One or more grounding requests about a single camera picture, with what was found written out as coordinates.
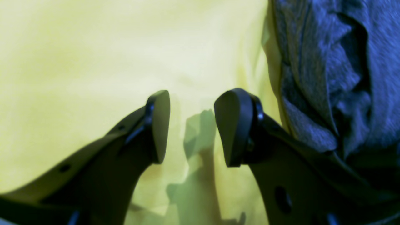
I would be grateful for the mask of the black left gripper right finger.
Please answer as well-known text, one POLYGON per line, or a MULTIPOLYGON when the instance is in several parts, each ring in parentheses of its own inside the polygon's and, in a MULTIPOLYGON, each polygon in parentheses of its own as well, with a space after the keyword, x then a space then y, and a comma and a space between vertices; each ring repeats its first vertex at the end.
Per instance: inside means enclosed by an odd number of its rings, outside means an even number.
POLYGON ((398 225, 399 195, 295 140, 241 88, 214 103, 229 168, 248 165, 270 225, 398 225))

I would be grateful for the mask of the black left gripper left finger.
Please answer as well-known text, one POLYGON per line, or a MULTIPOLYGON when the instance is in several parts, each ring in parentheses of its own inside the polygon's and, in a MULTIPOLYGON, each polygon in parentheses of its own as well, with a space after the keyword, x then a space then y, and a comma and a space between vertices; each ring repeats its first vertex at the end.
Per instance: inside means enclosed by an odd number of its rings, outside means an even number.
POLYGON ((1 194, 1 224, 124 224, 141 174, 164 161, 169 121, 169 92, 157 91, 104 137, 1 194))

